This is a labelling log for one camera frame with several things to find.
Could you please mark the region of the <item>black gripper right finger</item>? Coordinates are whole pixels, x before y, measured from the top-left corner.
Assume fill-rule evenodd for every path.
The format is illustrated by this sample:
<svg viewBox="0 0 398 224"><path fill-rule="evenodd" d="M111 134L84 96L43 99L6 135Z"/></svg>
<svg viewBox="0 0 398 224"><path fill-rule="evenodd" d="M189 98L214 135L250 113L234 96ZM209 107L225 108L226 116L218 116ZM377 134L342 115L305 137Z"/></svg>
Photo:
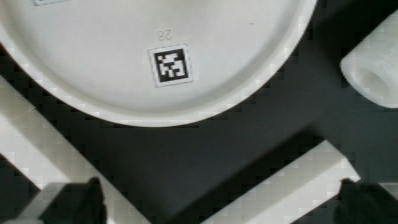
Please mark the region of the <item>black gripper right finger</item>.
<svg viewBox="0 0 398 224"><path fill-rule="evenodd" d="M335 224L398 224L398 182L342 181Z"/></svg>

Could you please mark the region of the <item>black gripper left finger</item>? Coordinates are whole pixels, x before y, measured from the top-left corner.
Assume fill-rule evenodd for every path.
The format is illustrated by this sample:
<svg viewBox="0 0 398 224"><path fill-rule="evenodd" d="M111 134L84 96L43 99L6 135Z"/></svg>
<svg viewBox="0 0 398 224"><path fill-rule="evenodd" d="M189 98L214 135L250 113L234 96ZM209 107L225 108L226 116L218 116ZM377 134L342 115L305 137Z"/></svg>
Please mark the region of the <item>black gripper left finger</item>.
<svg viewBox="0 0 398 224"><path fill-rule="evenodd" d="M51 183L11 224L107 224L100 178L88 182Z"/></svg>

